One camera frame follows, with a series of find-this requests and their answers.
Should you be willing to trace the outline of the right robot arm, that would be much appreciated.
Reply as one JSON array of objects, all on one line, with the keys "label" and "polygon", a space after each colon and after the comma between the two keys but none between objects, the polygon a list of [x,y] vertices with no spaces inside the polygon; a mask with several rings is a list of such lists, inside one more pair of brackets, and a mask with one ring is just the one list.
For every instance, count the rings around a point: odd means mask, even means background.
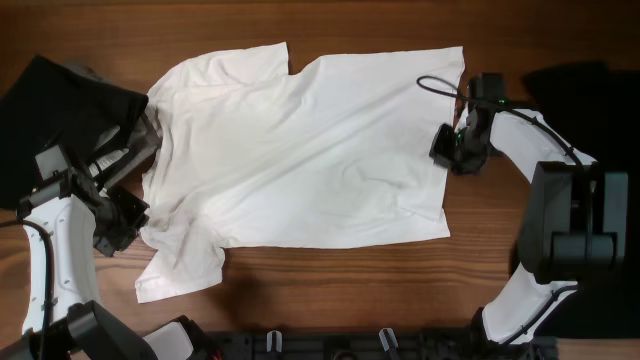
[{"label": "right robot arm", "polygon": [[462,126],[443,124],[429,152],[454,175],[478,173],[493,151],[507,156],[531,185],[516,241],[517,267],[474,319],[484,350],[531,342],[536,329],[581,285],[617,272],[626,248],[628,176],[606,171],[552,130],[542,116],[514,108],[499,74],[451,82],[440,95],[462,103]]}]

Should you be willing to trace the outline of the white t-shirt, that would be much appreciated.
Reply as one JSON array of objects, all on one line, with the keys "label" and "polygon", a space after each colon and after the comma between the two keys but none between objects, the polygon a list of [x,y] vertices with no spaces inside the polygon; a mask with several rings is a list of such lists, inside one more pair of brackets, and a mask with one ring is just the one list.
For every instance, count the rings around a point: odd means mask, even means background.
[{"label": "white t-shirt", "polygon": [[161,138],[143,175],[155,256],[139,302],[222,281],[238,247],[346,249],[446,238],[446,171],[429,148],[453,100],[461,47],[321,56],[289,70],[285,43],[185,60],[148,92]]}]

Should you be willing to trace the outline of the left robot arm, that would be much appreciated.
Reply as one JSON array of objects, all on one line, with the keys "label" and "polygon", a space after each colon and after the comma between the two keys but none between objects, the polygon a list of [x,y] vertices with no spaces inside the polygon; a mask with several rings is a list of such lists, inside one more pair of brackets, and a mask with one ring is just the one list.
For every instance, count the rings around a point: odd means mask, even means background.
[{"label": "left robot arm", "polygon": [[30,250],[30,298],[21,338],[4,359],[153,359],[151,346],[103,305],[94,255],[125,250],[147,204],[116,186],[100,192],[88,168],[59,145],[35,157],[40,184],[23,197],[14,225]]}]

